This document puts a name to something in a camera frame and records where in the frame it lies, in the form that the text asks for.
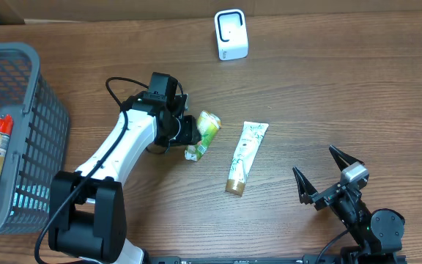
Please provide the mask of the green juice carton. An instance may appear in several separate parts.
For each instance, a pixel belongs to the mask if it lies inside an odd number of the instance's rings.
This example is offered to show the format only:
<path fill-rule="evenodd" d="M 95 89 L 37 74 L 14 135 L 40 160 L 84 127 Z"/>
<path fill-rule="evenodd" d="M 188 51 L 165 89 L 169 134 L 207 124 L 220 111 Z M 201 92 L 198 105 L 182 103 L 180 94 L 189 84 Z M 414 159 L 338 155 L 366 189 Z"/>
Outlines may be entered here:
<path fill-rule="evenodd" d="M 197 144 L 187 146 L 185 149 L 185 159 L 199 161 L 206 153 L 221 127 L 221 119 L 218 116 L 208 111 L 202 111 L 197 119 L 197 128 L 201 134 L 201 140 Z"/>

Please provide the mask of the white barcode scanner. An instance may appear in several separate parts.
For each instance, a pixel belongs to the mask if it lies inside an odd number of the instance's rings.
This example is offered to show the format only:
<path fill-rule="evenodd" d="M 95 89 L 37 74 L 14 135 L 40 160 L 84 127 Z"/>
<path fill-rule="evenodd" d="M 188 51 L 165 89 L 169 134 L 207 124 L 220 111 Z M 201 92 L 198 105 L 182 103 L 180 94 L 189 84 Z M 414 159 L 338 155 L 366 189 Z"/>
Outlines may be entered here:
<path fill-rule="evenodd" d="M 214 22 L 219 59 L 228 61 L 247 57 L 249 44 L 243 11 L 219 11 L 215 14 Z"/>

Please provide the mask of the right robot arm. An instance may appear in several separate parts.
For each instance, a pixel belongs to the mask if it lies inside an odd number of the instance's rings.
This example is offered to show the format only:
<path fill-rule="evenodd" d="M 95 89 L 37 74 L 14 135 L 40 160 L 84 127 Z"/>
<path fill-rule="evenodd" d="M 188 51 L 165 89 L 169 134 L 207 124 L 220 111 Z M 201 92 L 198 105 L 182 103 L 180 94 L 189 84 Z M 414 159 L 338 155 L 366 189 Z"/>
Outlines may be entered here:
<path fill-rule="evenodd" d="M 370 211 L 362 201 L 361 189 L 369 181 L 369 171 L 363 161 L 337 147 L 329 147 L 340 169 L 340 180 L 319 192 L 295 166 L 297 190 L 302 204 L 316 210 L 330 208 L 345 226 L 345 231 L 333 238 L 310 263 L 406 263 L 402 250 L 404 217 L 389 208 Z"/>

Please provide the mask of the white cream tube gold cap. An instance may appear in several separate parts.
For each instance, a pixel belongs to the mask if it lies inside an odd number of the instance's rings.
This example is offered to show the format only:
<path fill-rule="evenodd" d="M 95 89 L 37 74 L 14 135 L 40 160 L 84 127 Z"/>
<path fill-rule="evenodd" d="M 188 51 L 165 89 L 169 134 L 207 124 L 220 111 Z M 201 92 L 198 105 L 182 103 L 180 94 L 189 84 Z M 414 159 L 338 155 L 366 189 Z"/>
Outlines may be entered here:
<path fill-rule="evenodd" d="M 239 197 L 243 195 L 251 166 L 268 129 L 267 123 L 243 123 L 243 130 L 232 158 L 226 191 Z"/>

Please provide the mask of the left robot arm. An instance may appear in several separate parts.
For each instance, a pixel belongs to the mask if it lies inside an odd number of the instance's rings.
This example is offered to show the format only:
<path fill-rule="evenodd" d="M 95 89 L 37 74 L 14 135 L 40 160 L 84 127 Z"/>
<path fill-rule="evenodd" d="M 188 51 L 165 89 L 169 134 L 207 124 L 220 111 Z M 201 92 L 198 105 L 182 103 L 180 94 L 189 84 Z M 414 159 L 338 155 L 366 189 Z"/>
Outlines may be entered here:
<path fill-rule="evenodd" d="M 176 78 L 154 72 L 143 91 L 117 103 L 116 125 L 92 157 L 51 181 L 50 218 L 34 248 L 38 263 L 44 238 L 77 263 L 149 262 L 127 239 L 123 187 L 149 145 L 169 149 L 201 140 L 196 118 L 185 114 L 187 100 Z"/>

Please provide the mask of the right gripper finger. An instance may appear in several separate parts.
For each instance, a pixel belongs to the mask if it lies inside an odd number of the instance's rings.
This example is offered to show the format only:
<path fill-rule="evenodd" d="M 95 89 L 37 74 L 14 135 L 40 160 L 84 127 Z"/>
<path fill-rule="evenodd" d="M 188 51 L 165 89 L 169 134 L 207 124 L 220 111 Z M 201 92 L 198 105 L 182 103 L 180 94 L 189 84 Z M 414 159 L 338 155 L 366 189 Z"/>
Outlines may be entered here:
<path fill-rule="evenodd" d="M 300 202 L 303 204 L 313 204 L 317 190 L 296 166 L 292 167 L 292 171 L 295 176 Z"/>
<path fill-rule="evenodd" d="M 336 162 L 338 168 L 341 171 L 343 171 L 348 166 L 351 166 L 356 162 L 358 162 L 360 164 L 364 164 L 363 161 L 344 153 L 343 151 L 341 151 L 340 149 L 338 149 L 334 145 L 329 146 L 329 151 L 330 151 L 330 154 L 332 155 L 334 161 Z"/>

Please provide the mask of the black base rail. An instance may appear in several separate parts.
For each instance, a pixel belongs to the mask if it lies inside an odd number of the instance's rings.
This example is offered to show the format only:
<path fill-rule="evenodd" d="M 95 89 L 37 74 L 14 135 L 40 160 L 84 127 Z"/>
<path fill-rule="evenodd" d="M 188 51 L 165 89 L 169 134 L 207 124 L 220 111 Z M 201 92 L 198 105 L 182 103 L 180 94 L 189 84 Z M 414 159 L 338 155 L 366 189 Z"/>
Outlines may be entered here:
<path fill-rule="evenodd" d="M 339 255 L 328 254 L 317 260 L 316 254 L 305 254 L 302 257 L 263 257 L 263 258 L 181 258 L 177 256 L 151 257 L 147 264 L 342 264 L 348 263 Z"/>

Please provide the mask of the grey plastic basket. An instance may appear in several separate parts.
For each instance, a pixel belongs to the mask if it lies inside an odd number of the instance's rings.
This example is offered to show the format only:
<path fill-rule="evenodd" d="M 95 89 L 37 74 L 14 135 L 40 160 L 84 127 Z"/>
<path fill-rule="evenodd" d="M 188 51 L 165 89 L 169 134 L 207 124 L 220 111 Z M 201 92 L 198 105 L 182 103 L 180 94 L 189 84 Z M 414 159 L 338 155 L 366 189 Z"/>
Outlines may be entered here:
<path fill-rule="evenodd" d="M 0 178 L 0 234 L 39 232 L 64 166 L 70 115 L 25 43 L 0 43 L 0 117 L 7 114 L 14 124 Z"/>

